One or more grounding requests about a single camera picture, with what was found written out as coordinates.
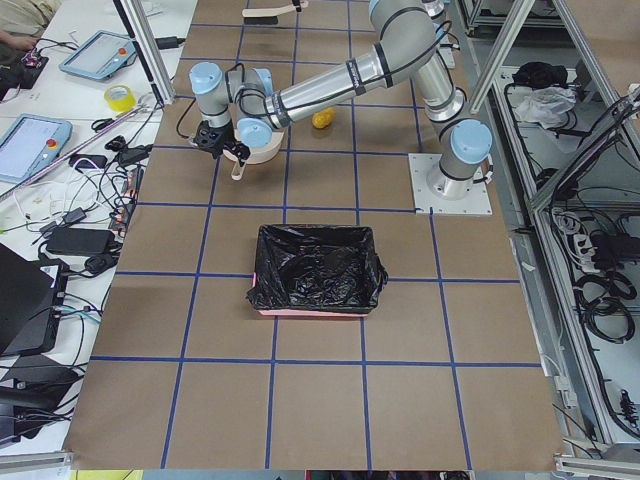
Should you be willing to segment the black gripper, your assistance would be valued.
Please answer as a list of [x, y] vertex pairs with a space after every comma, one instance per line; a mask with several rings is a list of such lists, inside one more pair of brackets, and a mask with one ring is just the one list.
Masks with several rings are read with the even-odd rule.
[[250, 157], [250, 149], [248, 146], [238, 141], [226, 142], [226, 127], [213, 127], [208, 121], [201, 121], [198, 125], [193, 143], [204, 152], [210, 153], [214, 158], [219, 157], [223, 153], [229, 159], [244, 166]]

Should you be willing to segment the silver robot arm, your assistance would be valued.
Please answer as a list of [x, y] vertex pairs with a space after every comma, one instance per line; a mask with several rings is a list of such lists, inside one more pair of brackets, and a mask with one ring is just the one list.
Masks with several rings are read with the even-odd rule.
[[343, 101], [406, 81], [419, 91], [442, 154], [427, 174], [431, 191], [446, 200], [466, 196], [493, 136], [469, 117], [465, 92], [456, 87], [438, 50], [444, 26], [436, 26], [422, 1], [380, 0], [368, 7], [378, 35], [371, 49], [309, 79], [274, 89], [268, 70], [227, 71], [201, 62], [189, 79], [202, 120], [193, 144], [218, 157], [224, 151], [245, 165], [275, 131]]

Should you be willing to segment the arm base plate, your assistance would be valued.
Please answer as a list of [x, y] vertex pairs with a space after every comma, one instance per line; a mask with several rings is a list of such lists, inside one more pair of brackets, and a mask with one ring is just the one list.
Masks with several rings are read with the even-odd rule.
[[440, 170], [440, 154], [408, 155], [416, 214], [491, 216], [493, 211], [484, 172], [478, 167], [472, 179], [458, 181]]

